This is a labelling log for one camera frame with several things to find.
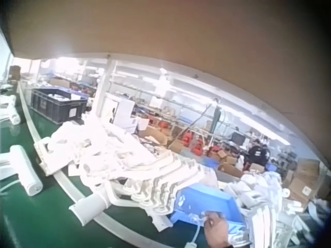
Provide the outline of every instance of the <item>person in dark clothing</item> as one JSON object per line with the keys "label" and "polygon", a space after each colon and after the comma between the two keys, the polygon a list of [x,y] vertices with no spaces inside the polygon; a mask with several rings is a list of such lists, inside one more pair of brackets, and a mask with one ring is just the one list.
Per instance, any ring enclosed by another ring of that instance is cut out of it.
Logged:
{"label": "person in dark clothing", "polygon": [[265,167],[269,161],[270,158],[270,150],[268,149],[267,145],[262,145],[262,150],[261,150],[261,160],[260,160],[260,165]]}
{"label": "person in dark clothing", "polygon": [[261,142],[257,138],[253,141],[253,146],[248,150],[248,155],[245,157],[244,171],[249,170],[252,163],[260,164],[262,155]]}

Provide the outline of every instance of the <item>computer monitor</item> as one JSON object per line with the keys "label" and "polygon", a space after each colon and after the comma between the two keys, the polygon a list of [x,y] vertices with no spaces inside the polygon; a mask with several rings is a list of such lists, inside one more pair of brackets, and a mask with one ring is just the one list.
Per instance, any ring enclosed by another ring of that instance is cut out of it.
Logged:
{"label": "computer monitor", "polygon": [[235,144],[242,146],[246,137],[243,136],[240,133],[233,132],[231,136],[231,141],[234,142]]}

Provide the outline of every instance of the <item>hose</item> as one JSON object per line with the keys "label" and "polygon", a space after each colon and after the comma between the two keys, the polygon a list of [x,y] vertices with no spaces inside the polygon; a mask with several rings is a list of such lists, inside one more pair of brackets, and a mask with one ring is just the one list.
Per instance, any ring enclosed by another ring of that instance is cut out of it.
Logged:
{"label": "hose", "polygon": [[169,147],[175,142],[175,140],[178,139],[179,136],[181,136],[183,133],[187,132],[187,130],[189,130],[190,127],[192,127],[195,123],[197,123],[198,120],[200,120],[204,114],[207,112],[207,110],[211,107],[211,103],[206,107],[206,109],[202,112],[202,114],[194,121],[192,122],[186,129],[183,129],[168,145],[167,145],[167,149],[169,149]]}
{"label": "hose", "polygon": [[199,223],[199,220],[197,220],[197,230],[195,231],[195,234],[194,234],[194,237],[192,239],[192,243],[195,243],[195,241],[197,240],[197,237],[198,237],[198,234],[199,234],[199,231],[200,231],[200,223]]}
{"label": "hose", "polygon": [[19,183],[19,179],[18,180],[15,180],[14,182],[10,182],[9,184],[7,184],[6,186],[4,186],[3,188],[0,189],[0,195],[4,195],[2,194],[2,191],[4,191],[5,189],[9,188],[10,186],[16,184],[16,183]]}

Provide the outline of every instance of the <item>human hand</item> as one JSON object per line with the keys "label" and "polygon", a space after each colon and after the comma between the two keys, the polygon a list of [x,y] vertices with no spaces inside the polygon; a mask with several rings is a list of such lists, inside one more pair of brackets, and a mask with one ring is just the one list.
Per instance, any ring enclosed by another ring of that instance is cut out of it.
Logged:
{"label": "human hand", "polygon": [[205,236],[211,248],[226,248],[228,243],[229,226],[227,221],[215,212],[205,213],[207,220],[204,223]]}

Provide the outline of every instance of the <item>finger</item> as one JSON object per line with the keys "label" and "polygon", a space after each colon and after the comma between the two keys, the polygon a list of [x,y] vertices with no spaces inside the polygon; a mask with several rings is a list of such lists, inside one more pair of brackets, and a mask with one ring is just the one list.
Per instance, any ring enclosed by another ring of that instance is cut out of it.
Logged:
{"label": "finger", "polygon": [[210,220],[206,220],[203,224],[203,227],[204,227],[205,231],[211,230],[212,224],[210,223]]}
{"label": "finger", "polygon": [[221,217],[216,212],[206,212],[206,216],[213,222],[219,222]]}

